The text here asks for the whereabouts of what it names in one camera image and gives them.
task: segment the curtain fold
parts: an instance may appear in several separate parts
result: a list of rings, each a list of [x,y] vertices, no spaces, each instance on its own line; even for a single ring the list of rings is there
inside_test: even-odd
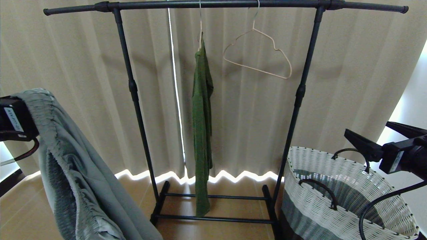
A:
[[[349,146],[343,136],[345,128],[373,140],[381,134],[426,41],[427,4],[376,3],[409,5],[409,12],[341,9],[324,13],[292,145],[335,152]],[[277,173],[315,11],[259,10],[255,28],[272,36],[292,63],[292,77],[283,80],[222,59],[224,48],[252,27],[256,9],[202,10],[215,89],[211,97],[211,175],[221,170],[234,176],[244,170],[258,175]],[[190,99],[199,14],[199,9],[171,9],[189,177],[194,175]],[[289,72],[271,41],[253,32],[230,47],[227,58],[282,76]]]
[[[114,173],[146,171],[146,157],[113,14],[45,16],[98,1],[2,1],[1,95],[51,91]],[[184,175],[167,9],[122,11],[155,175]],[[6,142],[12,155],[30,144]],[[25,174],[37,156],[19,161]]]

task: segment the brown floor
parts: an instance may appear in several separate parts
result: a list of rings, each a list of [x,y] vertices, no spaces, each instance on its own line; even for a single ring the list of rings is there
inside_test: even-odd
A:
[[[150,216],[155,205],[149,177],[132,180],[124,175],[119,181],[135,202]],[[194,193],[194,185],[180,185],[169,179],[169,192]],[[158,184],[159,190],[164,182]],[[221,178],[217,183],[208,184],[210,194],[263,196],[261,187],[267,184],[272,192],[275,181],[267,179],[257,182],[244,177],[237,183]],[[194,215],[194,198],[167,197],[163,214]],[[254,200],[211,199],[211,217],[243,217],[268,219],[265,202]],[[2,240],[56,240],[59,234],[52,211],[47,202],[41,177],[24,179],[0,198],[0,239]],[[159,220],[157,228],[165,240],[273,240],[270,225],[237,222]]]

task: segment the label sticker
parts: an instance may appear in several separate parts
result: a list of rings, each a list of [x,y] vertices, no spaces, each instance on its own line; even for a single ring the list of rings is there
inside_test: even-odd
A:
[[[392,173],[392,172],[394,172],[394,171],[396,171],[396,168],[398,167],[398,164],[399,164],[399,162],[400,162],[400,159],[402,158],[402,156],[403,156],[403,153],[404,153],[405,151],[400,151],[400,152],[398,152],[398,154],[396,155],[396,159],[395,159],[395,161],[393,162],[393,165],[392,165],[392,167],[390,168],[390,172]]]
[[[4,108],[4,111],[6,112],[7,116],[9,117],[10,122],[13,125],[13,128],[15,131],[23,132],[21,124],[19,123],[18,118],[16,117],[15,111],[13,111],[13,108]],[[19,137],[25,138],[25,135],[18,134]]]

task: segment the laundry basket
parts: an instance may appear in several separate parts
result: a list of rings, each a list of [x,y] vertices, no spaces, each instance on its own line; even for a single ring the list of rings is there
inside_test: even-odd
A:
[[[282,204],[285,219],[282,221],[286,221],[292,234],[298,236],[292,239],[360,239],[358,216],[364,207],[394,191],[375,171],[367,173],[362,164],[341,157],[331,159],[332,156],[303,147],[289,150]],[[336,199],[325,188],[330,189]],[[418,237],[419,228],[400,196],[377,203],[365,219],[363,229],[368,240]]]

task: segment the basket handle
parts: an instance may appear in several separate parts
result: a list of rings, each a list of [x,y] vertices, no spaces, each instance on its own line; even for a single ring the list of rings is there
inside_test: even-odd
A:
[[[356,148],[344,148],[344,149],[338,150],[336,153],[334,153],[333,156],[331,157],[331,159],[336,159],[338,157],[339,153],[342,153],[345,151],[353,151],[353,152],[358,152],[361,154],[361,152],[359,150],[357,150]],[[370,168],[369,161],[365,159],[365,162],[366,162],[365,172],[369,173],[369,168]]]
[[[332,202],[331,202],[331,204],[330,204],[330,207],[332,208],[332,209],[334,209],[335,211],[337,211],[338,209],[337,209],[337,206],[338,206],[338,200],[336,199],[336,197],[335,197],[335,195],[334,195],[334,193],[332,192],[332,190],[331,189],[329,189],[325,184],[323,184],[323,183],[321,183],[321,182],[319,182],[319,181],[317,181],[317,180],[314,180],[314,179],[301,179],[300,181],[299,181],[299,184],[301,185],[302,183],[304,183],[304,182],[312,182],[312,183],[315,183],[315,184],[317,184],[317,185],[319,185],[320,187],[322,187],[323,189],[325,189],[328,193],[329,193],[329,195],[332,197]]]

